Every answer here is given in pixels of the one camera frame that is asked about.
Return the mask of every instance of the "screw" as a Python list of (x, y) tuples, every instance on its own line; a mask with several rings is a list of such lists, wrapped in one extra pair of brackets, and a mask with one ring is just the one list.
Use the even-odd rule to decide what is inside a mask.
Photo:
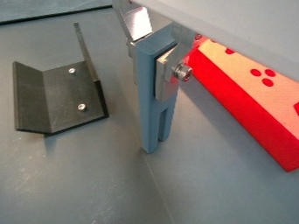
[(178, 67), (173, 71), (174, 71), (174, 76), (181, 81), (186, 82), (193, 77), (193, 68), (185, 65), (183, 62), (179, 63)]
[(85, 103), (82, 103), (81, 105), (79, 105), (79, 110), (81, 111), (85, 111), (87, 109), (87, 105), (85, 104)]
[(199, 33), (195, 34), (195, 40), (199, 40), (202, 38), (202, 35)]
[(70, 74), (75, 74), (77, 73), (77, 69), (75, 68), (71, 68), (70, 69)]

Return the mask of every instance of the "red dot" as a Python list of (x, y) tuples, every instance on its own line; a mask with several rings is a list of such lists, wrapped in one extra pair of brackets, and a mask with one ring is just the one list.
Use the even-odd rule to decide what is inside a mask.
[(257, 70), (257, 69), (251, 69), (250, 72), (255, 75), (255, 76), (261, 76), (262, 73)]
[(277, 73), (270, 69), (266, 70), (266, 75), (269, 75), (270, 77), (277, 77)]
[(263, 79), (262, 81), (263, 81), (265, 85), (269, 87), (273, 87), (275, 85), (275, 83), (270, 79)]
[(234, 51), (233, 51), (231, 49), (227, 48), (227, 50), (226, 50), (226, 54), (233, 54), (233, 53), (234, 53)]

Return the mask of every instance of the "silver screw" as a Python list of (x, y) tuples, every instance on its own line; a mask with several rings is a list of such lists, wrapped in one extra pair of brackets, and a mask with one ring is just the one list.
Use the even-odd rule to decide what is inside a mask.
[(70, 74), (75, 74), (77, 73), (77, 69), (75, 68), (71, 68), (70, 69)]
[(173, 70), (173, 73), (181, 81), (189, 81), (193, 77), (193, 68), (181, 62), (178, 67)]
[(82, 103), (81, 105), (79, 105), (79, 110), (81, 111), (85, 111), (87, 109), (87, 105), (85, 104), (85, 103)]

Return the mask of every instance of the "blue metal bracket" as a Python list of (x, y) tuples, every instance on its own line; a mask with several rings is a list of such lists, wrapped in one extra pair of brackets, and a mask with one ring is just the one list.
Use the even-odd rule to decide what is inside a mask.
[(171, 25), (135, 44), (142, 146), (147, 153), (155, 151), (158, 141), (166, 140), (171, 132), (178, 91), (166, 101), (155, 99), (155, 62), (175, 45)]

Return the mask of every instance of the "dark metal bracket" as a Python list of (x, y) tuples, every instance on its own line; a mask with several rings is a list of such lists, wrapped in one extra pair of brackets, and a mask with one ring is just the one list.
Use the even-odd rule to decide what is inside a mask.
[(14, 63), (15, 127), (20, 131), (51, 135), (109, 117), (79, 23), (75, 30), (85, 61), (44, 72)]

